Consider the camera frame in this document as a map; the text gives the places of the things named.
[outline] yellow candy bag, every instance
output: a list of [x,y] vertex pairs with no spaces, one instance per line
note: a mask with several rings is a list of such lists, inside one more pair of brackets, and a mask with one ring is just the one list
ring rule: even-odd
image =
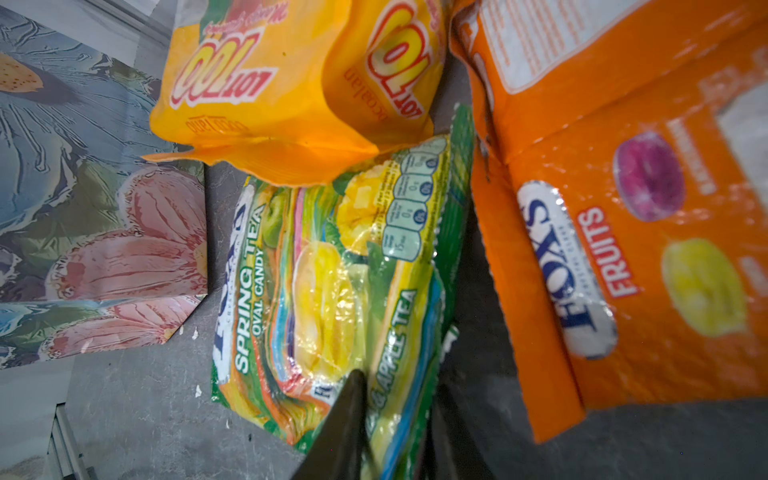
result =
[[275,185],[432,136],[448,0],[181,0],[152,131]]
[[212,400],[307,452],[361,369],[360,478],[415,478],[442,345],[455,338],[474,140],[461,106],[451,134],[329,185],[249,177],[227,251]]

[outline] plastic packaging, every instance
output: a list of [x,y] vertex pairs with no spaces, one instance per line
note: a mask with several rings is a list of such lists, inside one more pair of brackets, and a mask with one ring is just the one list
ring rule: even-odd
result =
[[352,369],[368,372],[372,462],[410,478],[452,318],[474,129],[380,157],[331,185],[251,178],[238,200],[213,398],[300,451]]
[[290,186],[424,141],[447,3],[182,0],[152,131]]
[[768,395],[767,16],[456,5],[488,152],[475,206],[537,440],[585,409]]

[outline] painted canvas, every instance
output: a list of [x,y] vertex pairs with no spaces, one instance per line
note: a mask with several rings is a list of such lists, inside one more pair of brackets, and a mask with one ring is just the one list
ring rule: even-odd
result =
[[207,293],[204,171],[160,82],[0,7],[0,368],[164,343]]

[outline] pink candy image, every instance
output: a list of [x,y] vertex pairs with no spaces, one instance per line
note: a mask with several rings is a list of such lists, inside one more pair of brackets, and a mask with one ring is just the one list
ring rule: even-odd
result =
[[685,201],[677,155],[653,132],[631,138],[616,150],[614,179],[627,209],[643,222],[667,218]]

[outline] flower petal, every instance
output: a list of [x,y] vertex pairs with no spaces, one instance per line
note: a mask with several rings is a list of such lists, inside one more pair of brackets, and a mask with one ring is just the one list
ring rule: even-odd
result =
[[131,319],[161,329],[177,329],[200,304],[190,295],[149,300],[147,302],[121,303],[107,310],[115,316]]
[[190,174],[147,167],[125,181],[118,198],[129,228],[186,243],[192,250],[205,240],[205,193]]
[[50,299],[200,295],[207,278],[185,243],[116,230],[75,247],[48,272]]
[[198,303],[193,296],[179,296],[113,306],[107,309],[113,315],[59,330],[40,345],[38,353],[41,359],[52,359],[165,343]]

